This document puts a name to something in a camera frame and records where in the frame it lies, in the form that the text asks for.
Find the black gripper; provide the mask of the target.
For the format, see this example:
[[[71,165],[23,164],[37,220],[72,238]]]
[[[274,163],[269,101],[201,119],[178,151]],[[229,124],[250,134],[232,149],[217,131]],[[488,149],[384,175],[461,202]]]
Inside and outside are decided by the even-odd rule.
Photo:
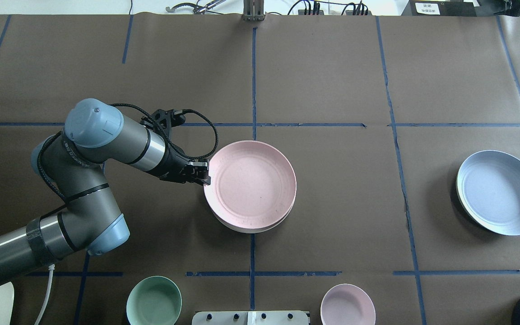
[[[179,154],[169,154],[163,160],[163,172],[160,179],[174,183],[195,183],[201,186],[209,186],[211,185],[209,159],[194,160]]]

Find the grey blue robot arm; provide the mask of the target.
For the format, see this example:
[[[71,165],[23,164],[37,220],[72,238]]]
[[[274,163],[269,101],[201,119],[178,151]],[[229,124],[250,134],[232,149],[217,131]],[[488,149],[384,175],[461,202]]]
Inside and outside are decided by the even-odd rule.
[[[214,132],[214,146],[189,156],[171,140],[186,114],[201,117]],[[125,243],[130,231],[103,164],[115,160],[162,181],[210,185],[209,158],[218,131],[193,109],[148,113],[130,103],[95,98],[77,103],[64,127],[32,152],[32,167],[63,206],[0,236],[0,285],[78,251],[103,255]]]

